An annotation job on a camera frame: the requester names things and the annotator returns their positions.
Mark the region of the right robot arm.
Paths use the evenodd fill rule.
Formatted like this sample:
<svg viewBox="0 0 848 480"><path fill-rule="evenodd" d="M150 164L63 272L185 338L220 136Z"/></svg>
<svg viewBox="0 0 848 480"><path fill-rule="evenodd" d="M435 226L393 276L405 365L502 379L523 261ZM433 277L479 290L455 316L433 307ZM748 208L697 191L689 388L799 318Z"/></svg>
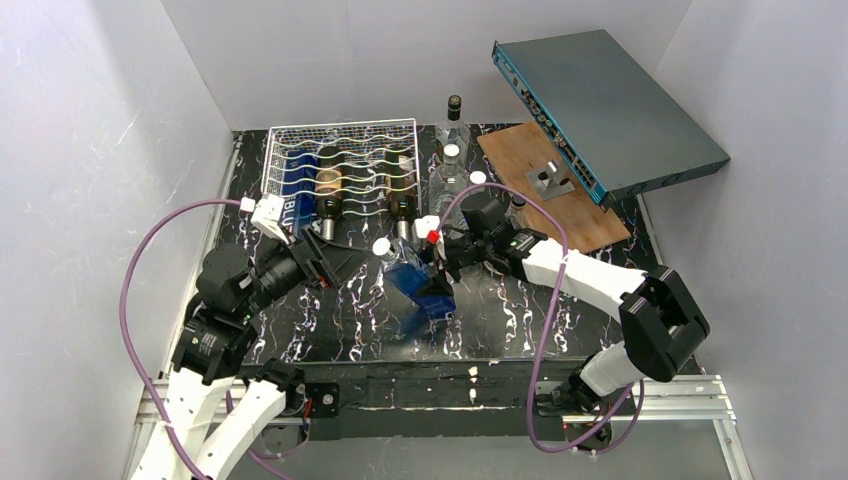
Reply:
<svg viewBox="0 0 848 480"><path fill-rule="evenodd" d="M614 391L644 378L669 382L708 337L705 315L677 271L647 272L565 250L546 234L523 227L484 193L465 198L463 230L428 215L414 221L413 238L426 260L450 273L489 263L499 273L547 286L608 314L622 329L619 343L590 355L567 380L535 394L543 415L590 412Z"/></svg>

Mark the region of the clear bottle white cap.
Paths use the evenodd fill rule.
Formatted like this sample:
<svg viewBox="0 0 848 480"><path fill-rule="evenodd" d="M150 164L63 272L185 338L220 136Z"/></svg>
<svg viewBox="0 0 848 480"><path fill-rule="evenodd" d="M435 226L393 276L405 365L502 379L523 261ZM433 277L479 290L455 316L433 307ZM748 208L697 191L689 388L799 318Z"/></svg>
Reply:
<svg viewBox="0 0 848 480"><path fill-rule="evenodd" d="M432 215L444 214L457 194L469 185L469 171L461 153L459 145L445 145L441 163L430 174L429 213Z"/></svg>

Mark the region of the blue square bottle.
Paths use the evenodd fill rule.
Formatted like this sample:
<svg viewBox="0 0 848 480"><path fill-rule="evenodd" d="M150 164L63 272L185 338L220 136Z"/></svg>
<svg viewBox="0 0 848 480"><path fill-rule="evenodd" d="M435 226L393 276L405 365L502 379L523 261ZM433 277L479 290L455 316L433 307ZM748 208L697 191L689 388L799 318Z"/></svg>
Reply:
<svg viewBox="0 0 848 480"><path fill-rule="evenodd" d="M307 149L286 153L281 193L284 199L282 225L296 236L310 227L315 214L315 174L318 160Z"/></svg>

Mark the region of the square bottle dark label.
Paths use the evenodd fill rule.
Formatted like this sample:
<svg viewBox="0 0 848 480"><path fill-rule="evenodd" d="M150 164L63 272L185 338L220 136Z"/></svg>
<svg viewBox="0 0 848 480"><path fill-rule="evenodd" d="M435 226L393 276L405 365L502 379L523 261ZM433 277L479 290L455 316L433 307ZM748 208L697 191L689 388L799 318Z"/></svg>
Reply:
<svg viewBox="0 0 848 480"><path fill-rule="evenodd" d="M444 147L453 144L459 148L458 158L461 162L467 159L468 147L471 143L470 127L461 119L462 99L459 95L451 95L447 103L447 116L436 124L436 140Z"/></svg>

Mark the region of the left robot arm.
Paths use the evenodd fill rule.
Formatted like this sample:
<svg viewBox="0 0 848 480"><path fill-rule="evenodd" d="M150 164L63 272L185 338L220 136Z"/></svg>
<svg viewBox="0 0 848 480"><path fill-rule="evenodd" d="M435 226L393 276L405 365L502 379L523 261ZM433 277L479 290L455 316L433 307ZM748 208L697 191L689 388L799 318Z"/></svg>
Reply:
<svg viewBox="0 0 848 480"><path fill-rule="evenodd" d="M209 251L172 357L163 403L168 416L155 426L133 478L227 478L304 382L302 369L270 360L235 408L209 428L258 338L253 317L298 287L339 287L366 259L366 251L310 230L291 242L273 242L258 260L235 244Z"/></svg>

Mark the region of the clear blue-tinted bottle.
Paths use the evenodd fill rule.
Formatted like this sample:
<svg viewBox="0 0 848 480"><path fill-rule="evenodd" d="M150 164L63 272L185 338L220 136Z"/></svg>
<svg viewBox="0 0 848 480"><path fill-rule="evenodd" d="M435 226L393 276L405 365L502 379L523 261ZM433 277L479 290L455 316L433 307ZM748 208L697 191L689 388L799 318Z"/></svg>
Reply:
<svg viewBox="0 0 848 480"><path fill-rule="evenodd" d="M379 238L372 244L372 253L381 261L384 279L417 305L426 318L444 319L456 310L454 296L422 297L417 294L427 274L409 242L401 238Z"/></svg>

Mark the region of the clear bottle copper neck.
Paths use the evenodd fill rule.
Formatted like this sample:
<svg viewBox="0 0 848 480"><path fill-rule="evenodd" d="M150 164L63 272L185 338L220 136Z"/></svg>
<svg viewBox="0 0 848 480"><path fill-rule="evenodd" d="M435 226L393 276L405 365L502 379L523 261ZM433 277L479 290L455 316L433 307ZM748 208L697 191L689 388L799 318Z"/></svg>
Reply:
<svg viewBox="0 0 848 480"><path fill-rule="evenodd" d="M509 219L516 227L527 228L528 223L524 216L525 207L526 202L522 197L512 195L505 212L506 218Z"/></svg>

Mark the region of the large clear round bottle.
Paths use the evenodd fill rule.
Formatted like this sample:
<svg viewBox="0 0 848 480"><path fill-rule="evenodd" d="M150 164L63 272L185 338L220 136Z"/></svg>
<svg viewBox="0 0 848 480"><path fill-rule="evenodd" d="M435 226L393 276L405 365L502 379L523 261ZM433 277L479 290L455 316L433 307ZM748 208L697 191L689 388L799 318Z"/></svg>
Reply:
<svg viewBox="0 0 848 480"><path fill-rule="evenodd" d="M483 190L488 183L488 177L483 171L472 171L469 174L469 186L474 191Z"/></svg>

